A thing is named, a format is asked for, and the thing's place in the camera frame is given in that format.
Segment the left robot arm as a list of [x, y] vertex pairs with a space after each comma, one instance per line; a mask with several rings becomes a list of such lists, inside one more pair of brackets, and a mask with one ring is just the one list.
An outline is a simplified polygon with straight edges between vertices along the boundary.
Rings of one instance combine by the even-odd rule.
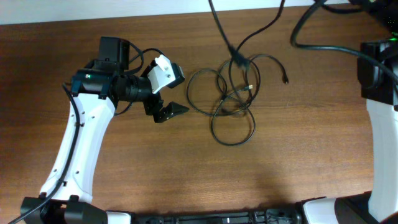
[[129, 68], [133, 43], [102, 37], [99, 55], [64, 86], [70, 112], [63, 140], [38, 197], [26, 197], [19, 221], [26, 223], [132, 223], [131, 212], [105, 211], [92, 204], [93, 177], [104, 134], [121, 101], [141, 102], [146, 115], [163, 123], [187, 112], [164, 104], [160, 90], [184, 82], [182, 68], [159, 54], [149, 65]]

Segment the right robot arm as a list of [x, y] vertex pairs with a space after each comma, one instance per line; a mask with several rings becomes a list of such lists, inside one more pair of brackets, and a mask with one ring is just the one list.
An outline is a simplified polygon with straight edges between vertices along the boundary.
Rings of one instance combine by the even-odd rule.
[[397, 221], [397, 1], [356, 1], [392, 35], [365, 42], [360, 51], [381, 65], [358, 59], [358, 80], [373, 132], [374, 183], [369, 214], [378, 222]]

